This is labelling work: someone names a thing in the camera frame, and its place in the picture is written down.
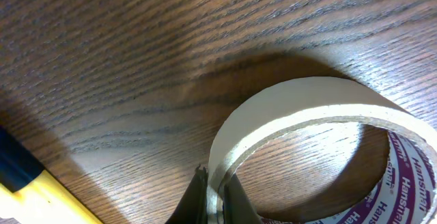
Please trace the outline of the white masking tape roll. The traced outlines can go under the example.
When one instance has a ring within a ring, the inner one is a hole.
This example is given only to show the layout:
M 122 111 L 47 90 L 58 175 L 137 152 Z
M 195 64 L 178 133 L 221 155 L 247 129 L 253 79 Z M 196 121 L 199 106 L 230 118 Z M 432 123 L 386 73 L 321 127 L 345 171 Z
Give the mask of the white masking tape roll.
M 209 223 L 225 223 L 224 186 L 270 139 L 326 123 L 358 122 L 387 131 L 386 171 L 358 204 L 325 223 L 435 223 L 436 131 L 364 85 L 327 76 L 293 79 L 255 94 L 216 134 L 208 163 Z

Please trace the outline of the yellow highlighter marker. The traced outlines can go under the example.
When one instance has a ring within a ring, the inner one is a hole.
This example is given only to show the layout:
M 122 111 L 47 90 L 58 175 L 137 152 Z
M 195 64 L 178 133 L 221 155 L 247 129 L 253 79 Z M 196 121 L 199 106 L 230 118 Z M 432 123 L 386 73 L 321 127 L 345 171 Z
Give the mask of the yellow highlighter marker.
M 19 223 L 101 222 L 4 128 L 1 129 L 1 218 L 13 218 Z

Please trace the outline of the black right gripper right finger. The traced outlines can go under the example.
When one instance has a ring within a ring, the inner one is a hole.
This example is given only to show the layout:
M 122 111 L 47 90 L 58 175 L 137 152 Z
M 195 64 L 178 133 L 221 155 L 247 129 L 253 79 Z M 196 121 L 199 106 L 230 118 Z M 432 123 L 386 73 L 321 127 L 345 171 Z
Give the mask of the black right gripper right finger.
M 223 190 L 225 224 L 262 224 L 236 174 Z

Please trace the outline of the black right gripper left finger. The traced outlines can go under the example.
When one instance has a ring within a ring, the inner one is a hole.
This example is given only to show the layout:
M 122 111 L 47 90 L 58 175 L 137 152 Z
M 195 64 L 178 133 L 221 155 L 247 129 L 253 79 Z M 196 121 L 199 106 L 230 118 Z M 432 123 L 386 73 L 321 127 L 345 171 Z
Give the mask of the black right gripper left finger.
M 199 165 L 179 204 L 166 224 L 206 224 L 208 172 Z

